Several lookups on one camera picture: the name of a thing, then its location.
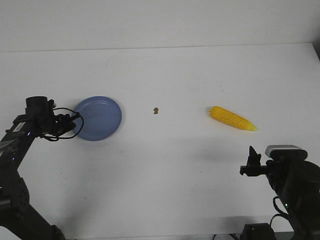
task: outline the white wall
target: white wall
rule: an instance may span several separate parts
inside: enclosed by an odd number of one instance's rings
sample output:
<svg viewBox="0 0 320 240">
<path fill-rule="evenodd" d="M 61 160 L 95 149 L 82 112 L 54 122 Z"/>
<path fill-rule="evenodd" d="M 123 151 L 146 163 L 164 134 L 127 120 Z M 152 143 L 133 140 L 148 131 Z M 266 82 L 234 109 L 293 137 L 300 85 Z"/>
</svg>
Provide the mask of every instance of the white wall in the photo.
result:
<svg viewBox="0 0 320 240">
<path fill-rule="evenodd" d="M 319 0 L 2 0 L 0 52 L 313 42 Z"/>
</svg>

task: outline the blue plate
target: blue plate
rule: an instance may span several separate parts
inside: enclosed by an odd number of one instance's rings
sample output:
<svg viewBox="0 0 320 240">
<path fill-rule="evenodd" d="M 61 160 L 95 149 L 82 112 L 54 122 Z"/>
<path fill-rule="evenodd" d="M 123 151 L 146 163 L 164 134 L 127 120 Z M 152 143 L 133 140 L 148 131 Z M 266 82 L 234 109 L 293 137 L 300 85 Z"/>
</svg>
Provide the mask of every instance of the blue plate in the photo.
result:
<svg viewBox="0 0 320 240">
<path fill-rule="evenodd" d="M 119 127 L 122 113 L 119 105 L 106 96 L 92 96 L 80 102 L 74 109 L 84 118 L 84 126 L 78 136 L 87 141 L 100 141 L 113 134 Z M 77 133 L 82 120 L 74 120 Z"/>
</svg>

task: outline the yellow corn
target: yellow corn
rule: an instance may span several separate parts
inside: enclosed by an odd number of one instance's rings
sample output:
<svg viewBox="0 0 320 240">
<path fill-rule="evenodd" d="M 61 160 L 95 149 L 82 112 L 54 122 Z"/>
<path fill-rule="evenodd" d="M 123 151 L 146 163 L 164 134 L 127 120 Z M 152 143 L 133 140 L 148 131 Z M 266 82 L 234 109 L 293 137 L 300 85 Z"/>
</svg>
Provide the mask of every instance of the yellow corn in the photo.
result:
<svg viewBox="0 0 320 240">
<path fill-rule="evenodd" d="M 247 119 L 219 106 L 214 106 L 210 109 L 210 116 L 213 119 L 218 120 L 219 122 L 235 127 L 237 129 L 248 131 L 257 130 L 256 126 Z"/>
</svg>

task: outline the corn cob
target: corn cob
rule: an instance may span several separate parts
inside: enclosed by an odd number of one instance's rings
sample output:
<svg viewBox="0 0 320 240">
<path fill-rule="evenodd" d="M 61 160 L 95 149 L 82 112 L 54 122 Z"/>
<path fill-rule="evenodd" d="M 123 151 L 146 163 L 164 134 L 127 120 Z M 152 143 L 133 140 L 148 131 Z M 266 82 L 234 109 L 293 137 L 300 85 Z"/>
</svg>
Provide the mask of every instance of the corn cob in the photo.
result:
<svg viewBox="0 0 320 240">
<path fill-rule="evenodd" d="M 256 131 L 257 128 L 250 121 L 222 107 L 214 106 L 210 109 L 210 116 L 237 129 Z"/>
</svg>

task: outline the white table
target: white table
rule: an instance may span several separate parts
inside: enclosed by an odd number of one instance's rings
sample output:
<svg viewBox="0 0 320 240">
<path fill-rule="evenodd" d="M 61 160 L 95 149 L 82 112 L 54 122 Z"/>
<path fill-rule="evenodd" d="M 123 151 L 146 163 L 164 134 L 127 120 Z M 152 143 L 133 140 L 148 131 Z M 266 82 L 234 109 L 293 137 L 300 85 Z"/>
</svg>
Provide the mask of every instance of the white table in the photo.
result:
<svg viewBox="0 0 320 240">
<path fill-rule="evenodd" d="M 249 145 L 294 144 L 320 164 L 319 78 L 308 43 L 0 53 L 0 129 L 32 96 L 121 106 L 110 138 L 36 139 L 20 166 L 30 203 L 69 239 L 241 232 L 276 213 L 267 179 L 239 174 Z M 213 105 L 258 131 L 213 120 Z"/>
</svg>

